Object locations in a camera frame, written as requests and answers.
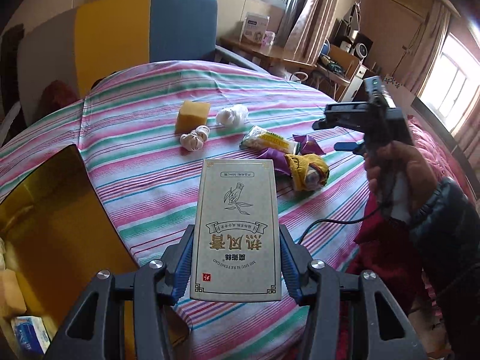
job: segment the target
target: person's arm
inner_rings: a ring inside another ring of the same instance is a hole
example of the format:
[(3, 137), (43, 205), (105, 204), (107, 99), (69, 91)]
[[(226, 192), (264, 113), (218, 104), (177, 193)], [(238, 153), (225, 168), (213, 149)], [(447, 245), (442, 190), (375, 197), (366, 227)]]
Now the person's arm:
[[(435, 289), (455, 359), (480, 359), (480, 219), (460, 187), (437, 183), (419, 151), (393, 142), (378, 151), (402, 162), (409, 180), (409, 237)], [(369, 188), (377, 191), (380, 168), (366, 159)]]

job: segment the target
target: human hand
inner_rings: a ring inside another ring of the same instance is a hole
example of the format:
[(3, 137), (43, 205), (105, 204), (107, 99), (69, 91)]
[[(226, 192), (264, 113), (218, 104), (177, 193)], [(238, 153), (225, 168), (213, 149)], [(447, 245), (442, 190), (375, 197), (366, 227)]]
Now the human hand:
[[(380, 167), (368, 155), (365, 155), (365, 170), (367, 171), (368, 187), (373, 194), (378, 190)], [(431, 197), (437, 188), (437, 180), (422, 154), (414, 146), (392, 141), (377, 150), (379, 160), (393, 160), (400, 163), (409, 181), (410, 209), (418, 210)]]

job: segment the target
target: purple wrapper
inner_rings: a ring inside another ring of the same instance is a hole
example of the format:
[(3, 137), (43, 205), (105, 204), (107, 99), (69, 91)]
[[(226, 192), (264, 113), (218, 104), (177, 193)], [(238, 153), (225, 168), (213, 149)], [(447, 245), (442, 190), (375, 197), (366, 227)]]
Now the purple wrapper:
[(275, 171), (283, 173), (284, 175), (291, 176), (292, 172), (290, 171), (289, 164), (285, 159), (285, 154), (281, 151), (275, 149), (265, 149), (257, 157), (258, 160), (273, 160), (273, 168)]
[(295, 135), (293, 134), (293, 139), (295, 142), (300, 143), (300, 153), (305, 154), (316, 154), (323, 155), (325, 152), (318, 145), (316, 140), (308, 135)]

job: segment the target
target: dark jacket sleeve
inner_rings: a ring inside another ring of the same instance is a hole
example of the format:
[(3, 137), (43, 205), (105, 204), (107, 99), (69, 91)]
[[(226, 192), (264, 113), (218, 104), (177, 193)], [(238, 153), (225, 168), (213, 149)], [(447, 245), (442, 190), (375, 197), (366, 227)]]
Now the dark jacket sleeve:
[(444, 178), (412, 218), (410, 240), (435, 289), (455, 359), (480, 359), (480, 219)]

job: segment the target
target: striped fabric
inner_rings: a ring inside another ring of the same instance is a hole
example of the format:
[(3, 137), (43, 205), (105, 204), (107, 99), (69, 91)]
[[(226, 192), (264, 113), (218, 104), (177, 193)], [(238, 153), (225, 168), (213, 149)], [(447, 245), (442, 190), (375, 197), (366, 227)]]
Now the striped fabric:
[[(184, 100), (212, 104), (210, 138), (200, 151), (185, 151), (174, 134)], [(45, 117), (0, 150), (0, 200), (36, 166), (74, 143), (126, 248), (144, 264), (161, 257), (194, 223), (202, 160), (255, 158), (258, 153), (240, 150), (239, 142), (258, 124), (289, 138), (309, 133), (326, 152), (330, 179), (321, 191), (294, 192), (288, 178), (277, 179), (280, 223), (297, 240), (316, 219), (360, 218), (368, 196), (361, 157), (333, 150), (336, 142), (358, 141), (362, 135), (339, 127), (311, 129), (329, 101), (310, 87), (222, 64), (162, 62), (131, 68), (103, 80), (84, 100)], [(234, 130), (215, 126), (222, 107), (240, 103), (250, 110), (248, 123)], [(342, 269), (356, 252), (359, 226), (326, 223), (304, 244), (314, 258)], [(176, 311), (192, 329), (194, 359), (277, 358), (300, 338), (307, 315), (283, 282), (279, 302), (200, 302), (186, 296)]]

